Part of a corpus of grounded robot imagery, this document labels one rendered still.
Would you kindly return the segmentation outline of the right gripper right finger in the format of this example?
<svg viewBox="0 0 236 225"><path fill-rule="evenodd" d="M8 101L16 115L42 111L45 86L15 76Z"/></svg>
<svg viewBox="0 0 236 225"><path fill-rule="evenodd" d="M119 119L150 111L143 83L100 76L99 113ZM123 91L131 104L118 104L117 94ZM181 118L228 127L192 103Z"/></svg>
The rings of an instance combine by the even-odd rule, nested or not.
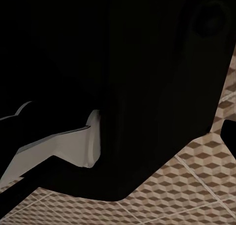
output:
<svg viewBox="0 0 236 225"><path fill-rule="evenodd" d="M236 159L236 122L227 119L224 120L220 136Z"/></svg>

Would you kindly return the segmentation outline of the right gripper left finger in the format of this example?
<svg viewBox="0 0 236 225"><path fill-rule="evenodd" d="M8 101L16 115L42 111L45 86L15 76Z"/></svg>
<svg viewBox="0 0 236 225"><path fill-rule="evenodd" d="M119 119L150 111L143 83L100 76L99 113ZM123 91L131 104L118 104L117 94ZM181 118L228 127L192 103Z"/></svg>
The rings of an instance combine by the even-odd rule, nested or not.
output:
<svg viewBox="0 0 236 225"><path fill-rule="evenodd" d="M0 125L0 178L26 137L22 120Z"/></svg>

